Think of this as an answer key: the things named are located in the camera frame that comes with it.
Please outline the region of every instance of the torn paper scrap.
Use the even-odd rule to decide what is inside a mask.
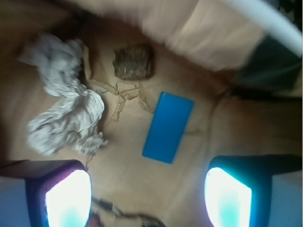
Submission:
[[[38,67],[46,93],[62,98],[28,123],[27,141],[40,154],[54,154],[66,145],[82,154],[95,154],[107,144],[98,133],[104,103],[100,95],[80,83],[81,59],[81,40],[63,43],[49,34],[42,34],[19,57]]]

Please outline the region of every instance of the box floor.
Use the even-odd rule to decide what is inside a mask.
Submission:
[[[63,18],[68,16],[67,13],[61,13]],[[38,29],[31,31],[31,34],[46,30],[49,26],[40,23]],[[7,27],[1,19],[0,29],[5,28]],[[93,28],[94,26],[87,25],[83,27],[83,31],[87,34],[90,31],[93,33]],[[7,34],[9,38],[1,32],[1,49],[17,46],[25,41],[27,37],[20,35],[21,32],[26,33],[27,30],[11,31]],[[174,56],[162,45],[155,44],[154,48],[156,54],[161,55],[166,61],[163,64],[159,63],[159,70],[151,81],[142,83],[145,93],[151,94],[153,91],[157,93],[164,89],[163,78],[170,74],[178,73],[183,77],[184,71],[197,72],[197,66],[190,63],[182,66],[180,62],[186,60]],[[62,149],[53,157],[44,157],[27,146],[27,122],[48,110],[58,98],[44,92],[43,84],[34,67],[22,64],[14,58],[13,51],[9,49],[5,56],[1,55],[0,158],[13,160],[75,158],[86,164],[87,157],[77,154],[69,147]],[[106,111],[100,122],[100,130],[103,131],[105,138],[109,139],[109,144],[100,149],[88,164],[95,197],[112,201],[124,211],[155,215],[167,226],[210,226],[204,205],[203,186],[211,158],[216,155],[302,155],[301,102],[256,102],[224,97],[213,111],[212,107],[216,103],[216,81],[219,79],[210,78],[206,70],[201,70],[206,75],[198,75],[201,92],[188,95],[200,107],[197,111],[201,111],[201,115],[195,115],[198,116],[195,122],[201,127],[185,133],[172,165],[142,157],[153,114],[142,109],[139,98],[127,101],[120,113],[119,121],[115,122],[110,120],[110,116],[117,106],[119,97],[110,92],[102,94]],[[186,89],[182,90],[180,95],[186,96],[184,91]],[[101,219],[105,226],[140,225],[138,221],[118,220],[106,213],[101,213]]]

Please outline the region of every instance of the wire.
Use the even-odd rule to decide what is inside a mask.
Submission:
[[[143,213],[124,213],[119,208],[113,205],[113,203],[104,201],[102,199],[92,198],[94,204],[98,205],[103,210],[115,215],[116,218],[139,218],[143,222],[143,227],[166,227],[165,224],[158,218],[143,214]]]

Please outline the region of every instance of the dark object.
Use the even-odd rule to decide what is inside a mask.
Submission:
[[[153,50],[149,44],[140,44],[115,50],[115,76],[121,79],[145,79],[152,75]]]
[[[139,218],[143,222],[142,227],[166,227],[161,220],[153,216],[144,213],[125,213],[119,208],[115,207],[113,203],[104,201],[102,199],[96,199],[94,197],[92,198],[92,202],[103,210],[114,214],[116,218]]]
[[[301,58],[275,39],[266,36],[234,82],[238,86],[268,92],[291,90],[301,67]]]
[[[268,226],[272,176],[302,170],[296,155],[216,156],[209,168],[219,167],[252,189],[250,226]]]

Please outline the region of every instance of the light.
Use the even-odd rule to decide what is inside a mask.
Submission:
[[[221,168],[211,168],[205,179],[205,204],[215,227],[248,227],[251,195],[249,187]]]
[[[75,170],[45,195],[50,227],[84,227],[91,206],[91,182],[84,170]]]

